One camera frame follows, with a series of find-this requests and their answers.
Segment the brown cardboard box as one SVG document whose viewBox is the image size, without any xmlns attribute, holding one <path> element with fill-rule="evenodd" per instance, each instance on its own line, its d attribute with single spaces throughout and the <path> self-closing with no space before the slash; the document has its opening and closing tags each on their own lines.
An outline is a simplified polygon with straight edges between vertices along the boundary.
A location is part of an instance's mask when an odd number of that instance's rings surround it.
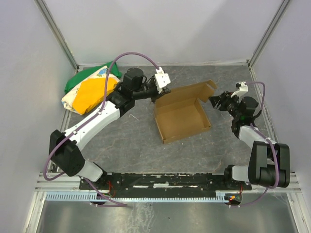
<svg viewBox="0 0 311 233">
<path fill-rule="evenodd" d="M 162 139 L 168 144 L 211 129 L 201 103 L 206 103 L 217 89 L 213 80 L 174 88 L 157 99 L 155 121 Z"/>
</svg>

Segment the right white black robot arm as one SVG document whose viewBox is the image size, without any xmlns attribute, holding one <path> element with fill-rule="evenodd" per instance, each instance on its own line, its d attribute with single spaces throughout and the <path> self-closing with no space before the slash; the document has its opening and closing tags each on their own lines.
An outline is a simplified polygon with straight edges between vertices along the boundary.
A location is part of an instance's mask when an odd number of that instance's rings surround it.
<svg viewBox="0 0 311 233">
<path fill-rule="evenodd" d="M 252 97 L 231 96 L 228 91 L 209 98 L 213 108 L 226 111 L 232 117 L 231 130 L 250 149 L 247 166 L 228 165 L 224 171 L 226 181 L 247 182 L 266 188 L 286 188 L 290 183 L 290 148 L 271 140 L 255 127 L 259 103 Z"/>
</svg>

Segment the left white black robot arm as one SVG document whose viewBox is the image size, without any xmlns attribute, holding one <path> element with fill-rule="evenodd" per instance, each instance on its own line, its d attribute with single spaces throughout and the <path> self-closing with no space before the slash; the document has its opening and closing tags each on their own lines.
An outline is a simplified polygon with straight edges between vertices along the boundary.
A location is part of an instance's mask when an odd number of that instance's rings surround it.
<svg viewBox="0 0 311 233">
<path fill-rule="evenodd" d="M 80 176 L 91 182 L 104 180 L 107 173 L 97 164 L 87 161 L 81 151 L 104 127 L 122 117 L 141 99 L 157 99 L 170 93 L 171 80 L 162 69 L 146 79 L 139 68 L 130 68 L 123 81 L 116 84 L 97 110 L 65 132 L 55 130 L 50 136 L 49 158 L 69 177 Z"/>
</svg>

